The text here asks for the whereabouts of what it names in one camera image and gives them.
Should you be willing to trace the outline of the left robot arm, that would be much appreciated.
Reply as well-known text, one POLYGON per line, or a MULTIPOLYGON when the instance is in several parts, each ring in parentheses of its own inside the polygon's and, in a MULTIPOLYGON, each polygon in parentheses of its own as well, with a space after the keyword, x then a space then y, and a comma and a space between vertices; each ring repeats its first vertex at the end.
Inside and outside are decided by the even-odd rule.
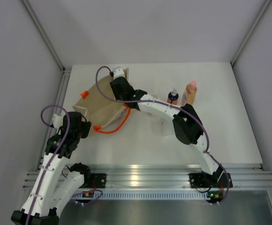
POLYGON ((16 225, 57 225, 76 190, 91 181, 90 167, 75 163, 58 185, 72 152, 88 136, 91 123, 79 112, 68 112, 64 117, 54 115, 52 126, 58 133, 47 141, 42 167, 27 200, 11 216, 16 225))

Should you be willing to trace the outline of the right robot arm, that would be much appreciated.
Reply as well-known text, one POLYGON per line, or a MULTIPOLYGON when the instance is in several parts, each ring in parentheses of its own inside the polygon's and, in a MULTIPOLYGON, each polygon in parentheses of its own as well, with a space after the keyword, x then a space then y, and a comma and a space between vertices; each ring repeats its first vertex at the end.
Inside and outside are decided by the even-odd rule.
POLYGON ((189 174, 192 188, 208 191, 233 186, 230 174, 211 154, 209 136, 192 105, 177 106, 160 101, 146 91, 133 89, 124 77, 115 78, 110 86, 117 101, 132 109, 155 114, 173 125, 178 141, 188 145, 200 163, 202 171, 189 174))

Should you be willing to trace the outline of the orange bottle pink cap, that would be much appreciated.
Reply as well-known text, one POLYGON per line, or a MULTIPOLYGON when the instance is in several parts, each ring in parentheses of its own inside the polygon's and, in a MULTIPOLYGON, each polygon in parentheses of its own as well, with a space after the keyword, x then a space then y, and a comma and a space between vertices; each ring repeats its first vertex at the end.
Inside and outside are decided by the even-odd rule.
POLYGON ((181 105, 184 106, 186 104, 193 105, 196 97, 197 92, 197 83, 196 81, 191 81, 185 88, 185 91, 183 92, 182 99, 181 99, 181 105))

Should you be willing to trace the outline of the beige canvas bag orange handles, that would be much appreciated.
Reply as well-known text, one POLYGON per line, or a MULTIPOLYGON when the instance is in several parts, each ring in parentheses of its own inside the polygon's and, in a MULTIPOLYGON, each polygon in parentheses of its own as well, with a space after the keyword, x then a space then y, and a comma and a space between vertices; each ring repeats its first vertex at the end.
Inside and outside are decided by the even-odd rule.
POLYGON ((81 94, 81 98, 72 106, 74 111, 81 113, 91 122, 89 136, 95 134, 113 134, 119 131, 130 116, 131 109, 123 103, 108 100, 100 94, 114 99, 110 82, 113 77, 107 75, 98 80, 98 86, 93 85, 81 94))

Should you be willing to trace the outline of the beige round cap bottle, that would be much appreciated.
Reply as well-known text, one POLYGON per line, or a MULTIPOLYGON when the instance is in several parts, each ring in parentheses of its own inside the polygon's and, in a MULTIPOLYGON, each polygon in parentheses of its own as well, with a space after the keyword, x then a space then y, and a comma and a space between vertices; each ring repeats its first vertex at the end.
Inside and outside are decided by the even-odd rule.
MULTIPOLYGON (((152 95, 152 97, 154 98, 154 99, 159 99, 159 96, 158 95, 156 95, 156 94, 154 94, 154 95, 152 95)), ((155 112, 155 109, 151 109, 148 113, 148 116, 150 116, 150 117, 152 117, 152 118, 156 118, 158 115, 156 114, 156 112, 155 112)))

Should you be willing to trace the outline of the blue orange pump bottle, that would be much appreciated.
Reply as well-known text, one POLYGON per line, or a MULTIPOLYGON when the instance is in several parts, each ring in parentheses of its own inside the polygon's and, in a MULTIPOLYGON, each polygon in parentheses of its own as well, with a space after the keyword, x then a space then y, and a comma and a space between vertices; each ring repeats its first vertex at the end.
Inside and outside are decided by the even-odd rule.
POLYGON ((172 87, 172 90, 168 93, 167 102, 173 105, 177 105, 179 99, 179 94, 176 88, 172 87))

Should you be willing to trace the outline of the white bottle dark grey cap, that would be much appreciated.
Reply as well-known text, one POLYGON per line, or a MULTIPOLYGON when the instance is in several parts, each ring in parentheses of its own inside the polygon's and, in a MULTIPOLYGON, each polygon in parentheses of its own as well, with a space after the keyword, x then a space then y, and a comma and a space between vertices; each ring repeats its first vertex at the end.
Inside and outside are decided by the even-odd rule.
POLYGON ((170 136, 174 132, 174 127, 172 121, 160 119, 159 128, 163 136, 170 136))

